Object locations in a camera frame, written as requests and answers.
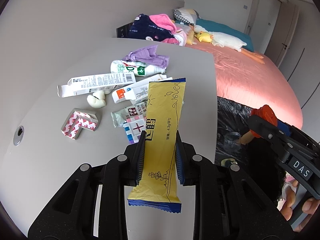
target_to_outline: barcode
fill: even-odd
[[[125,78],[127,79],[127,82],[132,82],[132,75],[131,74],[126,74]]]

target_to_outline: white plastic bottle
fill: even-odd
[[[111,73],[133,72],[135,76],[148,77],[155,74],[164,74],[165,69],[155,65],[146,64],[139,61],[126,62],[114,60],[110,66]]]

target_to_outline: orange label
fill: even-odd
[[[118,94],[119,98],[124,98],[124,90],[123,89],[117,90],[117,94]]]

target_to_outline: human hand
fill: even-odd
[[[298,181],[294,180],[294,182],[292,183],[292,186],[297,187]],[[295,203],[295,201],[296,201],[296,194],[290,187],[288,187],[286,189],[286,202],[284,203],[284,205],[280,211],[286,220],[289,220],[290,217],[292,216],[292,208],[291,207]],[[312,215],[315,213],[319,204],[320,204],[320,200],[316,200],[313,197],[309,198],[304,203],[304,205],[302,206],[302,211],[304,213],[308,214],[308,216],[300,223],[300,225],[297,226],[297,228],[294,229],[294,231],[300,232],[304,228],[304,226],[309,222]]]

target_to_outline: yellow packet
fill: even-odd
[[[170,212],[181,210],[177,197],[175,143],[185,84],[185,78],[149,83],[142,179],[130,192],[129,205],[152,206]]]

